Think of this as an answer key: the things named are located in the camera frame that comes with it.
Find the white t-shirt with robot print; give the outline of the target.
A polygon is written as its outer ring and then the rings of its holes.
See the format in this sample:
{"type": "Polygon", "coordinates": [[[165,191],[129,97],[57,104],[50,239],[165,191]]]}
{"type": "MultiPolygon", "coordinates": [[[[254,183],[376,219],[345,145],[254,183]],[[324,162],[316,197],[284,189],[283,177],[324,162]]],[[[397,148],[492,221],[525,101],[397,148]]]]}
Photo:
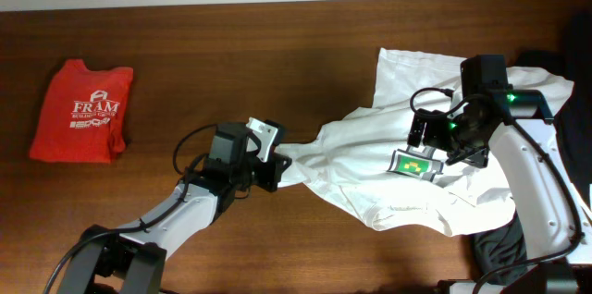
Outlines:
{"type": "Polygon", "coordinates": [[[371,107],[325,124],[314,141],[284,143],[279,183],[302,183],[376,231],[420,225],[448,236],[502,227],[515,212],[495,157],[484,169],[408,145],[413,111],[447,112],[463,97],[457,56],[381,49],[371,107]]]}

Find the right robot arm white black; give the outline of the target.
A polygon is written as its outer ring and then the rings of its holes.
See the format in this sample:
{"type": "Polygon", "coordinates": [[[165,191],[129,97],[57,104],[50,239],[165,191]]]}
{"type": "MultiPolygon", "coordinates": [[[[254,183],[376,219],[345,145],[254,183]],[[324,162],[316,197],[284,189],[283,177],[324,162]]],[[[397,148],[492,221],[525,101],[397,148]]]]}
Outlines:
{"type": "Polygon", "coordinates": [[[414,107],[409,145],[432,146],[447,162],[484,168],[494,156],[521,221],[527,258],[512,264],[525,274],[509,285],[490,279],[443,280],[442,293],[588,293],[591,290],[591,210],[563,165],[554,116],[540,91],[509,83],[501,55],[461,62],[462,98],[447,112],[414,107]]]}

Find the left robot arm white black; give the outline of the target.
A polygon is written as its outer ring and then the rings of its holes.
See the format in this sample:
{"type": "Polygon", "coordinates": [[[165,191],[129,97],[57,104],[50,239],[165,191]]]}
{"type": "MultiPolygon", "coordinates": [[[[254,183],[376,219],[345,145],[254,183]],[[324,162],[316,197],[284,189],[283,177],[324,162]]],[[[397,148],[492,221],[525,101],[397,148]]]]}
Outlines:
{"type": "Polygon", "coordinates": [[[123,293],[160,293],[165,264],[188,239],[211,226],[252,187],[274,192],[291,160],[276,153],[286,130],[250,118],[214,126],[211,149],[178,171],[173,192],[117,228],[88,227],[62,257],[44,292],[112,293],[99,277],[122,279],[123,293]]]}

